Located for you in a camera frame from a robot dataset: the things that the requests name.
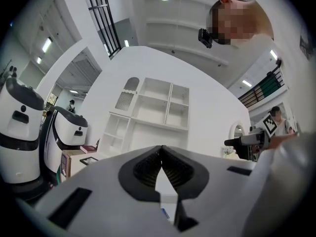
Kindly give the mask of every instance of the black slot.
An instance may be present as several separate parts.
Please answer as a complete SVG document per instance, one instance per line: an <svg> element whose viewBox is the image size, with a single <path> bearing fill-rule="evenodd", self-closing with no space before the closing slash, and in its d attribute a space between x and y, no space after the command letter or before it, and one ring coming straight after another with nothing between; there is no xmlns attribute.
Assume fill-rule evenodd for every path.
<svg viewBox="0 0 316 237"><path fill-rule="evenodd" d="M81 131L76 131L75 132L75 136L82 136L82 132Z"/></svg>
<svg viewBox="0 0 316 237"><path fill-rule="evenodd" d="M194 218L188 217L182 202L178 202L176 215L174 218L174 226L178 229L178 231L184 232L192 227L195 227L196 225L198 225L198 221Z"/></svg>
<svg viewBox="0 0 316 237"><path fill-rule="evenodd" d="M24 113L21 113L19 111L14 111L12 118L16 121L22 122L24 124L28 124L29 123L29 116L27 116Z"/></svg>
<svg viewBox="0 0 316 237"><path fill-rule="evenodd" d="M245 175L245 176L250 176L250 174L252 172L252 170L250 170L250 169L238 168L238 167L234 167L234 166L230 166L227 170L234 172L234 173L237 173L237 174Z"/></svg>
<svg viewBox="0 0 316 237"><path fill-rule="evenodd" d="M77 188L56 211L53 212L49 220L57 226L66 229L91 193L91 190Z"/></svg>

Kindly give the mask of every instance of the vent grille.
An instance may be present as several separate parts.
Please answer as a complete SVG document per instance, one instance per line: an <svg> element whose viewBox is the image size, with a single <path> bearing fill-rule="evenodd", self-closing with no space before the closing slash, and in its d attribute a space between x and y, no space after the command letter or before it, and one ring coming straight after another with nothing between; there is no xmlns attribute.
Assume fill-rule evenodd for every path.
<svg viewBox="0 0 316 237"><path fill-rule="evenodd" d="M119 96L118 102L115 105L115 109L119 109L122 111L127 111L130 103L132 102L134 94L122 92Z"/></svg>

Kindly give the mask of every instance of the picture frame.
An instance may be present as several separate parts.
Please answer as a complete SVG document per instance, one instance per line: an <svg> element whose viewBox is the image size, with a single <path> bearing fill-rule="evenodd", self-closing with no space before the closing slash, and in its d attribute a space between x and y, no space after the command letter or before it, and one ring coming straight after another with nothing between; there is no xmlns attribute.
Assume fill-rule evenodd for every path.
<svg viewBox="0 0 316 237"><path fill-rule="evenodd" d="M94 162L97 162L98 160L96 158L93 158L93 157L87 157L87 158L84 158L84 159L81 159L80 162L83 163L84 165L89 165L91 163L94 163Z"/></svg>

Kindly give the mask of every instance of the hand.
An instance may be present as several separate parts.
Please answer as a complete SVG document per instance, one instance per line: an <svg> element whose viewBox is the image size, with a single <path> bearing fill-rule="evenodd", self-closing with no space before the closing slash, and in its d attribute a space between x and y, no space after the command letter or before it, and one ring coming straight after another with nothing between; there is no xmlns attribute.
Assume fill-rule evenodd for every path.
<svg viewBox="0 0 316 237"><path fill-rule="evenodd" d="M273 136L271 137L270 145L267 149L277 148L283 141L295 138L298 133L286 134L282 136Z"/></svg>

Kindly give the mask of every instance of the person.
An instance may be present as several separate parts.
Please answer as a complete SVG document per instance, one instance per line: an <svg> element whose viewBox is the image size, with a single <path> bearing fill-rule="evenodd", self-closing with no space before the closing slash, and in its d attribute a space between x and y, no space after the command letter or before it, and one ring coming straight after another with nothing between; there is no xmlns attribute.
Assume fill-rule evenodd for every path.
<svg viewBox="0 0 316 237"><path fill-rule="evenodd" d="M16 78L16 77L17 77L16 71L17 71L17 69L16 69L16 67L14 67L13 73L12 73L12 77L13 77L13 78Z"/></svg>
<svg viewBox="0 0 316 237"><path fill-rule="evenodd" d="M275 136L282 136L286 134L294 133L294 130L288 121L288 119L282 118L281 110L279 106L274 106L271 111L273 120L277 123L278 128L276 129Z"/></svg>
<svg viewBox="0 0 316 237"><path fill-rule="evenodd" d="M76 109L75 109L75 101L74 100L70 100L69 101L69 106L67 106L66 110L70 111L71 113L76 113Z"/></svg>
<svg viewBox="0 0 316 237"><path fill-rule="evenodd" d="M292 112L302 132L315 131L316 42L289 0L218 0L207 14L206 29L222 45L259 34L271 38Z"/></svg>
<svg viewBox="0 0 316 237"><path fill-rule="evenodd" d="M1 85L5 83L8 76L11 76L12 73L13 73L13 66L11 66L8 71L5 71L3 73L2 78L1 78Z"/></svg>

